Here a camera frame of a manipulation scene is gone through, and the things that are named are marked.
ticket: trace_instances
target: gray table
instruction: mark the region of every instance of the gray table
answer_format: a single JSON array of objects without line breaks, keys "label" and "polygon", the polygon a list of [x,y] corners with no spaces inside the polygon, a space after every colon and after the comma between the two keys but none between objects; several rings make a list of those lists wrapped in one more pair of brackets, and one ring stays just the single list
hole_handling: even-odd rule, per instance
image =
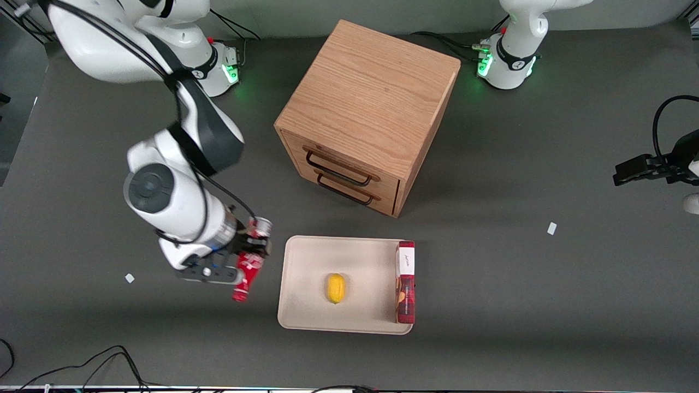
[{"label": "gray table", "polygon": [[[299,178],[272,127],[323,42],[251,42],[243,83],[215,99],[247,141],[217,179],[275,223],[246,304],[174,278],[122,199],[127,148],[173,119],[166,89],[101,83],[51,56],[4,195],[0,336],[17,350],[4,383],[121,343],[144,378],[176,385],[699,390],[699,217],[680,206],[693,190],[612,183],[615,164],[651,152],[658,105],[699,93],[686,23],[552,32],[512,92],[465,65],[398,220]],[[696,113],[667,110],[665,149]],[[412,332],[280,327],[282,249],[298,234],[416,240]],[[133,380],[115,363],[95,382]]]}]

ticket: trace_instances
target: tray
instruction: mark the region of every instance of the tray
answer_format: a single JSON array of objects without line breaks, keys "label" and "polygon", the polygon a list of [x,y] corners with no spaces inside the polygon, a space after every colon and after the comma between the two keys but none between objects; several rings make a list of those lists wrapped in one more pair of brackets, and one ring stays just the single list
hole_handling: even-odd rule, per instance
[{"label": "tray", "polygon": [[[406,334],[396,323],[399,240],[294,236],[284,252],[277,319],[287,329]],[[332,304],[326,283],[345,277],[345,298]]]}]

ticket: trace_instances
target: black metal handle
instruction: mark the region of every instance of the black metal handle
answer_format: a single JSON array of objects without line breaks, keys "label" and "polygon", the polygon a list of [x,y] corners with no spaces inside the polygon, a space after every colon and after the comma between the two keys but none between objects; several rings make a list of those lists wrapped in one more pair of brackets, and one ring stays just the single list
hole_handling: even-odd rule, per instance
[{"label": "black metal handle", "polygon": [[353,178],[348,178],[347,176],[345,176],[345,175],[343,175],[343,174],[341,174],[341,173],[338,173],[338,172],[336,172],[336,171],[333,171],[333,170],[330,169],[330,168],[326,168],[325,166],[322,166],[321,164],[317,164],[317,163],[311,161],[311,160],[310,160],[311,156],[313,156],[313,151],[309,150],[309,151],[308,151],[308,154],[306,154],[306,162],[307,162],[309,165],[311,165],[311,166],[314,167],[314,168],[320,169],[320,170],[323,171],[323,172],[330,173],[332,176],[335,176],[335,177],[337,177],[337,178],[339,178],[339,179],[342,179],[342,180],[348,182],[348,183],[351,184],[351,185],[356,185],[357,187],[366,187],[366,186],[369,184],[369,182],[371,181],[371,176],[370,176],[370,175],[367,175],[367,176],[366,176],[366,180],[363,181],[362,183],[360,183],[360,182],[358,182],[357,180],[355,180],[355,179],[353,179]]},{"label": "black metal handle", "polygon": [[350,201],[357,202],[357,203],[359,203],[360,205],[368,206],[368,205],[374,200],[374,197],[371,196],[371,195],[368,195],[369,200],[367,200],[367,201],[362,201],[361,199],[357,199],[357,198],[353,197],[352,195],[348,195],[348,194],[346,194],[346,193],[344,193],[344,192],[342,192],[342,191],[340,191],[340,190],[338,190],[338,189],[336,189],[336,188],[334,188],[334,187],[330,187],[330,186],[327,185],[327,184],[323,184],[323,183],[320,181],[322,178],[323,178],[323,174],[322,174],[322,173],[318,173],[318,180],[317,180],[317,183],[318,183],[318,185],[319,185],[320,187],[323,187],[323,188],[326,188],[326,189],[328,189],[328,190],[331,190],[332,192],[334,192],[334,193],[336,193],[336,194],[338,194],[338,195],[342,195],[343,197],[349,199]]}]

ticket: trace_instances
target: lemon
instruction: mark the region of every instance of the lemon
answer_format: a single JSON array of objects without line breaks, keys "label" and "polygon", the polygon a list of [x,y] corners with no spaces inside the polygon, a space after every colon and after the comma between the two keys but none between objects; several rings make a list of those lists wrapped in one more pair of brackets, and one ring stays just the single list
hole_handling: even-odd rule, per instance
[{"label": "lemon", "polygon": [[334,273],[328,277],[328,300],[334,304],[345,298],[345,278]]}]

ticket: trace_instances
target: wooden cabinet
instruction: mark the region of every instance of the wooden cabinet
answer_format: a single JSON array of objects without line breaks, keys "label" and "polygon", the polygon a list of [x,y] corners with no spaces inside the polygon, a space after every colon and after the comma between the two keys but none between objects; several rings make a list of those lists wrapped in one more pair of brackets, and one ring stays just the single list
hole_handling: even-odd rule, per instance
[{"label": "wooden cabinet", "polygon": [[303,178],[398,217],[460,66],[341,20],[275,128]]}]

